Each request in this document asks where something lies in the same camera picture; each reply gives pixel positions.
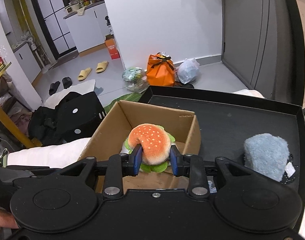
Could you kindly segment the person hand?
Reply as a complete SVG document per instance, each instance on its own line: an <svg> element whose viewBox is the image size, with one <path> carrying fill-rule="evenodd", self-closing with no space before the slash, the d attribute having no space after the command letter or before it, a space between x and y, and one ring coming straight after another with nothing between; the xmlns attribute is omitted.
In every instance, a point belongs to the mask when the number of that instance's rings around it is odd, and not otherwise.
<svg viewBox="0 0 305 240"><path fill-rule="evenodd" d="M18 228L14 216L5 210L0 210L0 228L10 228L10 229Z"/></svg>

